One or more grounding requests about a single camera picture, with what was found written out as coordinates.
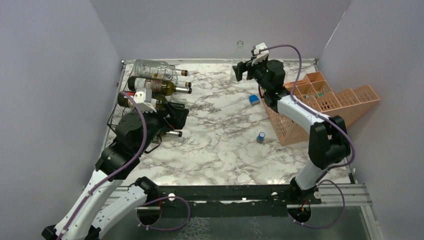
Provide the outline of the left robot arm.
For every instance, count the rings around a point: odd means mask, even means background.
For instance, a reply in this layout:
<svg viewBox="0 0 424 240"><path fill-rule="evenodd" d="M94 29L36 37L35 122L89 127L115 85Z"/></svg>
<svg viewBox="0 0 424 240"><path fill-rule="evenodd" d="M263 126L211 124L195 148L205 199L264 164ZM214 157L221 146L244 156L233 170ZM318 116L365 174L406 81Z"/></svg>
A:
<svg viewBox="0 0 424 240"><path fill-rule="evenodd" d="M158 186L138 178L122 197L104 206L110 195L140 163L140 157L160 133L184 128L189 110L174 103L163 109L125 114L115 127L116 137L100 154L90 180L71 210L57 224L41 233L46 240L101 240L136 207L152 205L159 198Z"/></svg>

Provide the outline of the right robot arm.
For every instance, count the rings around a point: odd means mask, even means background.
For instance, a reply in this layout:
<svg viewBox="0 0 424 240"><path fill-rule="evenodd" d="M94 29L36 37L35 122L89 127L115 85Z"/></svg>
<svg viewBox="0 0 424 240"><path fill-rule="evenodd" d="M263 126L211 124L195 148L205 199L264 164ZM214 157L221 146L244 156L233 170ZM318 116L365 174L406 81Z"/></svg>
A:
<svg viewBox="0 0 424 240"><path fill-rule="evenodd" d="M309 135L309 162L290 181L289 199L300 204L308 198L335 164L353 154L349 143L345 121L342 117L324 115L305 105L284 87L286 72L279 60L265 60L254 64L252 60L232 66L239 82L246 73L247 80L254 79L263 89L263 100L274 112L289 117Z"/></svg>

